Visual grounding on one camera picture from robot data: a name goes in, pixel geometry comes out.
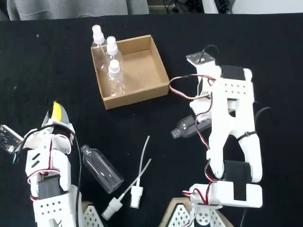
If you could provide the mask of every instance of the cardboard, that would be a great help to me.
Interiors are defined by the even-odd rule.
[[[94,62],[101,97],[106,109],[167,95],[169,78],[151,35],[117,41],[123,56],[125,93],[110,96],[107,77]]]

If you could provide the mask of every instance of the cable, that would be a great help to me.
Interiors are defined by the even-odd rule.
[[[35,176],[36,174],[38,174],[38,173],[45,173],[45,172],[57,173],[57,174],[60,173],[60,171],[57,170],[57,169],[50,169],[50,168],[48,168],[48,169],[39,169],[39,170],[34,171],[33,173],[31,173],[31,174],[28,176],[28,178],[27,178],[27,183],[28,183],[28,184],[31,184],[30,179],[31,179],[33,176]]]
[[[169,82],[169,89],[170,89],[173,93],[175,93],[175,94],[177,94],[177,95],[179,95],[179,96],[181,96],[181,97],[183,97],[183,98],[186,98],[186,99],[188,99],[188,100],[196,100],[196,99],[205,98],[205,97],[209,96],[209,93],[207,93],[206,95],[203,95],[203,96],[190,97],[190,96],[185,95],[183,92],[180,92],[180,91],[174,89],[174,88],[171,86],[172,81],[177,80],[177,79],[188,78],[188,77],[190,77],[190,76],[204,77],[204,78],[208,78],[208,79],[210,79],[210,80],[212,80],[212,81],[216,81],[215,78],[210,77],[210,76],[207,76],[207,75],[190,74],[190,75],[181,76],[181,77],[175,77],[175,78],[171,79],[170,82]]]
[[[217,58],[218,58],[218,56],[219,56],[219,54],[220,54],[220,51],[219,51],[219,48],[218,48],[216,45],[213,45],[213,44],[210,44],[210,45],[207,45],[206,47],[204,47],[204,49],[202,50],[202,53],[201,53],[201,57],[200,57],[200,59],[199,59],[199,61],[198,61],[199,63],[201,63],[205,51],[206,51],[208,48],[211,48],[211,47],[213,47],[213,48],[216,50],[216,52],[217,52],[217,55],[216,55],[216,64],[219,64],[219,61],[217,60]]]
[[[208,108],[205,112],[202,112],[202,113],[197,114],[196,117],[195,117],[195,126],[196,126],[196,129],[197,129],[198,135],[199,135],[201,141],[204,143],[204,145],[206,146],[206,148],[207,148],[208,150],[210,149],[209,144],[208,144],[208,142],[204,139],[204,137],[202,136],[201,132],[200,132],[199,129],[198,129],[197,119],[198,119],[198,116],[200,116],[200,115],[202,115],[202,114],[208,113],[208,112],[212,109],[212,106],[213,106],[213,94],[210,93],[210,106],[209,106],[209,108]]]
[[[212,183],[213,183],[213,182],[209,182],[208,187],[207,187],[207,189],[206,189],[206,194],[205,194],[206,205],[209,205],[208,195],[209,195],[210,185],[211,185]]]
[[[241,220],[241,223],[240,223],[240,227],[243,227],[244,218],[245,218],[245,216],[246,216],[246,213],[247,213],[247,208],[244,208],[242,220]]]
[[[259,117],[260,114],[261,114],[263,111],[265,111],[265,110],[270,110],[270,107],[263,107],[263,108],[259,109],[259,110],[256,112],[256,114],[255,114],[255,125],[256,125],[256,123],[257,123],[258,117]]]
[[[128,188],[120,195],[120,197],[118,198],[118,201],[121,201],[123,199],[123,197],[125,196],[125,194],[131,189],[131,187],[137,182],[137,180],[144,174],[144,172],[146,171],[148,165],[151,162],[151,158],[148,160],[148,162],[146,163],[144,169],[142,170],[142,172],[137,176],[137,178],[128,186]]]
[[[213,182],[213,183],[216,183],[218,180],[215,180],[213,179],[212,177],[210,177],[207,173],[207,168],[209,166],[209,163],[210,163],[210,159],[207,161],[207,164],[205,165],[205,168],[204,168],[204,174],[206,176],[206,178],[210,181],[210,182]]]
[[[29,136],[31,136],[32,134],[34,134],[35,132],[37,131],[42,131],[43,129],[46,129],[46,128],[51,128],[51,127],[58,127],[58,128],[63,128],[63,129],[66,129],[67,131],[69,131],[73,136],[74,136],[74,139],[76,141],[76,147],[77,147],[77,150],[78,150],[78,154],[79,154],[79,162],[80,162],[80,167],[79,167],[79,178],[78,178],[78,188],[77,188],[77,194],[76,194],[76,227],[79,227],[79,208],[78,208],[78,204],[79,204],[79,195],[80,195],[80,186],[81,186],[81,173],[82,173],[82,159],[81,159],[81,152],[80,152],[80,147],[79,147],[79,143],[78,143],[78,140],[77,140],[77,137],[76,137],[76,134],[69,128],[67,128],[66,126],[64,125],[60,125],[60,124],[50,124],[50,125],[46,125],[44,127],[41,127],[40,129],[37,129],[37,130],[33,130],[31,132],[29,132],[23,139],[23,141],[21,142],[20,144],[20,149],[19,149],[19,152],[16,154],[16,157],[15,157],[15,160],[16,162],[18,162],[19,160],[19,156],[20,156],[20,152],[22,151],[24,145],[25,145],[25,142],[26,140],[28,139]]]
[[[166,13],[170,14],[169,8],[165,5],[165,0],[163,0],[164,8],[166,9]]]
[[[146,138],[146,141],[145,141],[145,144],[144,144],[142,153],[141,153],[141,160],[140,160],[140,167],[139,167],[139,175],[140,175],[140,173],[141,173],[141,171],[142,171],[143,156],[144,156],[145,149],[146,149],[146,145],[147,145],[149,139],[150,139],[150,136],[148,136],[148,137]]]

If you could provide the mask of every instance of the black wire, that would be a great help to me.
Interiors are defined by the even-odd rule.
[[[211,48],[211,47],[213,47],[213,48],[216,50],[216,52],[217,52],[217,55],[216,55],[216,64],[219,64],[219,60],[218,60],[217,58],[219,57],[220,51],[219,51],[219,48],[218,48],[216,45],[214,45],[214,44],[207,45],[207,46],[202,50],[201,57],[200,57],[200,59],[199,59],[199,63],[201,63],[201,60],[202,60],[202,58],[203,58],[203,55],[204,55],[205,51],[206,51],[208,48]]]
[[[244,208],[243,215],[242,215],[242,220],[241,220],[241,223],[240,223],[240,227],[243,227],[244,218],[246,216],[246,213],[247,213],[247,208]]]
[[[167,14],[170,14],[168,7],[165,5],[165,0],[163,0],[163,5],[164,5],[164,7],[166,9]]]
[[[25,145],[25,142],[26,140],[28,139],[28,137],[32,134],[34,134],[35,132],[37,131],[41,131],[43,129],[46,129],[46,128],[51,128],[51,127],[59,127],[59,128],[63,128],[63,129],[66,129],[67,131],[69,131],[73,136],[74,136],[74,139],[75,139],[75,142],[76,142],[76,147],[77,147],[77,150],[78,150],[78,154],[79,154],[79,161],[80,161],[80,169],[79,169],[79,178],[78,178],[78,188],[77,188],[77,194],[76,194],[76,227],[79,227],[79,208],[78,208],[78,203],[79,203],[79,195],[80,195],[80,186],[81,186],[81,173],[82,173],[82,159],[81,159],[81,151],[80,151],[80,147],[79,147],[79,143],[78,143],[78,140],[77,140],[77,137],[76,137],[76,134],[70,130],[69,128],[67,128],[66,126],[63,126],[63,125],[60,125],[60,124],[50,124],[50,125],[46,125],[44,127],[41,127],[40,129],[37,129],[37,130],[34,130],[34,131],[31,131],[29,134],[27,134],[23,141],[21,142],[20,144],[20,149],[19,149],[19,152],[16,154],[16,162],[18,162],[19,160],[19,157],[20,157],[20,153],[22,152],[22,149]]]
[[[270,110],[270,107],[263,107],[261,109],[259,109],[256,114],[255,114],[255,125],[256,125],[256,122],[257,122],[257,119],[258,117],[260,116],[260,114],[265,111],[265,110]]]

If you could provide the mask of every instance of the yellow component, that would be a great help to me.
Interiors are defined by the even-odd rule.
[[[57,121],[61,121],[62,113],[61,113],[61,106],[59,103],[54,102],[53,103],[53,114],[52,118],[54,118]]]

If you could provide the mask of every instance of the white plastic bracket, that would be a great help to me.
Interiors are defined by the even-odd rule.
[[[104,227],[94,206],[88,206],[83,214],[84,227]]]

